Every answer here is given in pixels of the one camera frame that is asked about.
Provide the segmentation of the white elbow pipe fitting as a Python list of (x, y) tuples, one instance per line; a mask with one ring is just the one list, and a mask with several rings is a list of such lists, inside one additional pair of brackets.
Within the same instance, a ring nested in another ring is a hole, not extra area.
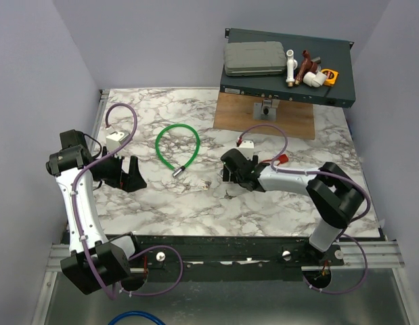
[(327, 79), (327, 75), (317, 71), (317, 72), (307, 72), (303, 77), (304, 84), (308, 85), (309, 87), (318, 88), (321, 87)]

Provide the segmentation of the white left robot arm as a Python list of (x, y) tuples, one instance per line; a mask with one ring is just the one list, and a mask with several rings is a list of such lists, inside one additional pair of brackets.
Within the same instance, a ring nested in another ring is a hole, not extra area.
[(127, 193), (147, 187), (132, 156), (123, 171), (122, 157), (110, 156), (112, 146), (102, 147), (96, 159), (89, 151), (85, 134), (71, 129), (60, 134), (62, 148), (51, 154), (47, 172), (59, 185), (70, 232), (69, 257), (61, 260), (63, 274), (85, 295), (113, 285), (131, 275), (130, 267), (142, 261), (142, 250), (131, 233), (108, 239), (95, 206), (93, 184), (100, 181)]

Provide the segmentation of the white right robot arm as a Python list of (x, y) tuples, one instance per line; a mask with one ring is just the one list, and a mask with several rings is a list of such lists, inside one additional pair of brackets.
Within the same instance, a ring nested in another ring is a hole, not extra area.
[(310, 197), (322, 220), (304, 248), (305, 260), (319, 265), (328, 258), (332, 243), (348, 228), (363, 202), (370, 210), (366, 191), (337, 164), (326, 162), (318, 169), (279, 169), (273, 163), (248, 159), (237, 149), (221, 156), (224, 170), (232, 181), (253, 192), (292, 192)]

